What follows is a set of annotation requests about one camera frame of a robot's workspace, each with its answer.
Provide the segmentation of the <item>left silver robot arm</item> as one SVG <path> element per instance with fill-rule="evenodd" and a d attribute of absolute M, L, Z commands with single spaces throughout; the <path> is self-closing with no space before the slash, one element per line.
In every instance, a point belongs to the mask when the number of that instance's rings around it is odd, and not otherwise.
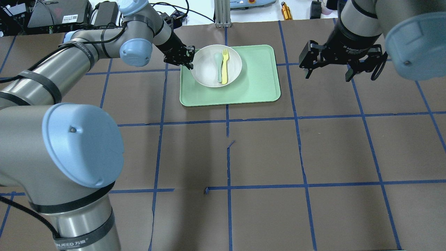
<path fill-rule="evenodd" d="M 1 186 L 24 189 L 30 208 L 1 202 L 42 222 L 59 251 L 120 251 L 109 192 L 124 166 L 116 122 L 99 107 L 62 102 L 99 59 L 143 67 L 153 46 L 164 62 L 192 69 L 195 47 L 147 0 L 119 0 L 121 27 L 77 30 L 1 90 Z"/>

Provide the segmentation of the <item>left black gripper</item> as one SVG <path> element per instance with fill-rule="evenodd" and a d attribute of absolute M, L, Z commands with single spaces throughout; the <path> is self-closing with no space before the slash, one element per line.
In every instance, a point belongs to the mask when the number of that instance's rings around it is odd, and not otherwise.
<path fill-rule="evenodd" d="M 188 70 L 194 68 L 195 46 L 183 44 L 175 33 L 171 33 L 167 41 L 161 44 L 161 52 L 164 54 L 163 61 L 165 63 L 175 66 L 183 65 Z"/>

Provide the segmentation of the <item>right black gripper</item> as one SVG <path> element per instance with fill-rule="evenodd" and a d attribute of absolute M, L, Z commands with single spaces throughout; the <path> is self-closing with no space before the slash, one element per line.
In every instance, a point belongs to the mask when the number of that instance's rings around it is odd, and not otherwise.
<path fill-rule="evenodd" d="M 324 44 L 309 40 L 299 55 L 299 67 L 305 78 L 310 78 L 314 69 L 329 64 L 349 65 L 345 81 L 349 82 L 360 73 L 372 73 L 376 81 L 384 69 L 388 54 L 376 44 L 378 36 L 364 37 L 347 30 L 333 30 Z"/>

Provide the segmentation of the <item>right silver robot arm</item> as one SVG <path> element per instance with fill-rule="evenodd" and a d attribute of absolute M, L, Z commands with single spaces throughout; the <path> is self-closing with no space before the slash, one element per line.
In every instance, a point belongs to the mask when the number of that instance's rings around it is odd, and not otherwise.
<path fill-rule="evenodd" d="M 412 81 L 443 77 L 445 68 L 444 0 L 333 0 L 338 20 L 328 40 L 309 40 L 299 56 L 306 78 L 330 64 L 348 65 L 347 82 L 360 73 L 376 80 L 387 59 Z"/>

